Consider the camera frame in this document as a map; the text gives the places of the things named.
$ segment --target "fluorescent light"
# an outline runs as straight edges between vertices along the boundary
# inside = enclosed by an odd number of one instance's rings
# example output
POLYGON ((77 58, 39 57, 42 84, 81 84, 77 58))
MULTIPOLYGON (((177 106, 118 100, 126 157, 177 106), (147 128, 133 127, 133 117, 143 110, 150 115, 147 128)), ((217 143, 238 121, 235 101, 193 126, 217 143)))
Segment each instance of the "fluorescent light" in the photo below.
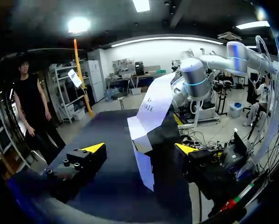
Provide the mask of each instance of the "fluorescent light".
POLYGON ((269 27, 269 23, 267 21, 256 21, 256 22, 249 22, 239 26, 236 26, 238 29, 248 29, 253 27, 269 27))
POLYGON ((11 92, 10 92, 10 97, 9 97, 9 99, 11 99, 12 93, 13 93, 13 89, 11 89, 11 92))
POLYGON ((132 0, 138 13, 150 11, 149 0, 132 0))
POLYGON ((90 27, 90 22, 83 17, 76 17, 68 23, 69 33, 81 33, 87 31, 90 27))
POLYGON ((212 41, 212 40, 207 40, 207 39, 202 39, 202 38, 197 38, 197 37, 185 37, 185 36, 164 36, 164 37, 151 37, 151 38, 144 38, 144 39, 138 39, 134 41, 126 41, 123 43, 117 43, 112 45, 112 47, 118 47, 121 45, 129 44, 129 43, 137 43, 137 42, 142 42, 142 41, 154 41, 154 40, 190 40, 190 41, 204 41, 204 42, 210 42, 210 43, 216 43, 216 44, 223 44, 218 41, 212 41))

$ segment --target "white refrigerator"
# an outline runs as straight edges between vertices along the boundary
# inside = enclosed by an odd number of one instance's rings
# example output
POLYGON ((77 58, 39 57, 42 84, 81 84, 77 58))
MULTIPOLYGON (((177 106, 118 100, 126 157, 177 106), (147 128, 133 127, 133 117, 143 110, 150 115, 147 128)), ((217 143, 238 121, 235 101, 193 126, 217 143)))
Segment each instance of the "white refrigerator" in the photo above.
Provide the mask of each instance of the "white refrigerator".
POLYGON ((84 62, 84 70, 87 72, 90 80, 90 84, 93 91, 95 102, 97 103, 104 98, 104 88, 101 78, 101 72, 98 61, 86 61, 84 62))

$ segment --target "person sitting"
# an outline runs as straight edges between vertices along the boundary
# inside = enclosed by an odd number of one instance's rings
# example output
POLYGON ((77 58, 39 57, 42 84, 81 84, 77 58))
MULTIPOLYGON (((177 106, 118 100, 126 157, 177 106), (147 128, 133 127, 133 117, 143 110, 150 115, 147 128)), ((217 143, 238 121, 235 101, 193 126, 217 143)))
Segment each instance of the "person sitting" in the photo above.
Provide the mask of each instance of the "person sitting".
POLYGON ((255 93, 261 96, 259 102, 251 106, 251 112, 248 115, 247 121, 243 123, 243 126, 250 126, 253 123, 253 121, 256 119, 256 115, 260 107, 262 111, 264 112, 267 111, 270 94, 272 94, 272 99, 271 99, 271 106, 269 110, 273 107, 272 104, 274 99, 274 91, 273 89, 271 89, 270 83, 271 83, 270 73, 268 73, 267 76, 265 77, 265 83, 261 84, 258 89, 256 88, 256 83, 253 83, 255 93))

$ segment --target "black t-shirt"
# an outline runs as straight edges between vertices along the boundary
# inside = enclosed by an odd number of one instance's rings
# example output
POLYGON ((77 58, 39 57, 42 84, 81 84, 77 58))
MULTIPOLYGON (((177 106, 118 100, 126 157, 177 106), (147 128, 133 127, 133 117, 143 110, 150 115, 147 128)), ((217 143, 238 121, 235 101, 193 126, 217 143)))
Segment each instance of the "black t-shirt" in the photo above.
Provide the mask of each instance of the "black t-shirt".
POLYGON ((14 85, 14 91, 19 97, 26 120, 32 127, 46 120, 45 107, 38 90, 37 81, 37 75, 29 75, 27 79, 19 80, 14 85))

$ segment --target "man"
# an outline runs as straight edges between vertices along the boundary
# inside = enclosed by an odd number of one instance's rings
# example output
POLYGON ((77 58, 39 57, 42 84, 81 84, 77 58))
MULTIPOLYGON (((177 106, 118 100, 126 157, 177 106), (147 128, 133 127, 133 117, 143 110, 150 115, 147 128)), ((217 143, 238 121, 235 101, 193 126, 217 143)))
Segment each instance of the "man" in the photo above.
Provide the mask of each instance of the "man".
MULTIPOLYGON (((257 95, 260 96, 260 100, 258 103, 255 103, 251 106, 251 112, 248 115, 247 121, 243 124, 243 126, 250 126, 252 122, 255 120, 257 112, 259 108, 261 107, 261 110, 264 112, 269 111, 272 108, 273 99, 274 99, 274 91, 271 89, 271 75, 268 73, 268 75, 265 77, 265 83, 261 84, 259 88, 256 88, 256 83, 253 83, 254 91, 257 95), (268 101, 269 96, 272 95, 271 98, 271 106, 268 109, 268 101)), ((266 113, 263 113, 262 120, 266 118, 266 113)))
MULTIPOLYGON (((51 144, 48 138, 49 135, 57 145, 57 153, 59 153, 65 147, 65 143, 53 127, 47 101, 39 79, 37 75, 28 74, 28 67, 27 59, 21 59, 18 67, 21 77, 14 85, 14 97, 18 114, 27 129, 26 138, 41 139, 46 142, 46 146, 52 146, 50 150, 54 150, 55 147, 51 144)), ((42 155, 46 162, 50 164, 57 153, 51 152, 48 155, 46 149, 42 155)))

